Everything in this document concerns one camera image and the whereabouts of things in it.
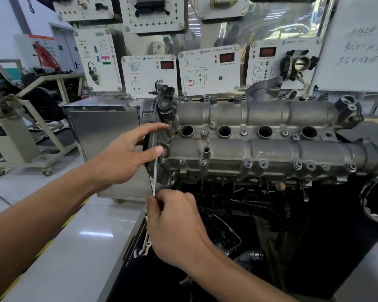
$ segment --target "digital display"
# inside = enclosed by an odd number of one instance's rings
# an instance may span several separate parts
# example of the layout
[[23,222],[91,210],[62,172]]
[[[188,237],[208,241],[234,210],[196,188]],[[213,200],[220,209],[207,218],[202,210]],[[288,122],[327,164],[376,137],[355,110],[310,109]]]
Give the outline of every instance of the digital display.
[[173,61],[162,61],[161,62],[161,69],[162,70],[170,70],[174,68],[174,62]]
[[273,57],[276,56],[276,47],[261,47],[259,57]]
[[220,63],[232,62],[235,60],[235,53],[220,54]]

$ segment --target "person's right hand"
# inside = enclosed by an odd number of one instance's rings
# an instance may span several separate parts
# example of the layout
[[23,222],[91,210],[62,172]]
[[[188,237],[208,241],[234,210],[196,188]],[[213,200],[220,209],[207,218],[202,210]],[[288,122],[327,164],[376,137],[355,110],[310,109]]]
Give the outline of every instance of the person's right hand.
[[[158,202],[164,204],[162,211]],[[147,231],[156,255],[183,271],[214,247],[191,193],[161,190],[157,199],[149,196]]]

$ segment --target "engine block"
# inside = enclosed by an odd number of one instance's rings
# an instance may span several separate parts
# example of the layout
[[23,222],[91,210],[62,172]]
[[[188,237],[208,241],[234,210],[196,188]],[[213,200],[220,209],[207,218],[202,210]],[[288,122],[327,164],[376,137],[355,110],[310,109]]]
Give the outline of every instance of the engine block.
[[[169,131],[149,138],[149,147],[164,147],[157,181],[249,185],[267,180],[280,189],[299,181],[342,183],[352,173],[378,170],[378,146],[369,140],[342,143],[336,137],[336,130],[364,119],[353,96],[334,104],[325,97],[302,101],[292,92],[278,96],[280,86],[273,79],[233,99],[177,101],[161,94],[144,104],[143,118],[147,110],[147,118],[171,124]],[[152,175],[154,163],[147,171]]]

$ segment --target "handwriting on whiteboard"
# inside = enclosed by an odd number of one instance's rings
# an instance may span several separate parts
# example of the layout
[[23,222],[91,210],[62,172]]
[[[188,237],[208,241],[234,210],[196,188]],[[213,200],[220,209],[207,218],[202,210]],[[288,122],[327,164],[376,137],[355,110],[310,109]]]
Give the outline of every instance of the handwriting on whiteboard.
[[353,28],[337,65],[378,63],[378,26]]

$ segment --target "metal cabinet door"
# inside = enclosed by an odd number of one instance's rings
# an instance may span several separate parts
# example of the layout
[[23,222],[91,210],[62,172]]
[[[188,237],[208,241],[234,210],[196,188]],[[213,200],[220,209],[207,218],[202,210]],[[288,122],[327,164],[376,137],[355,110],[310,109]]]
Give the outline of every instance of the metal cabinet door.
[[[70,118],[86,161],[99,154],[121,133],[140,125],[137,112],[131,111],[72,111]],[[141,150],[141,146],[136,147],[136,151]],[[145,201],[151,193],[150,177],[142,165],[128,182],[111,186],[98,196]]]

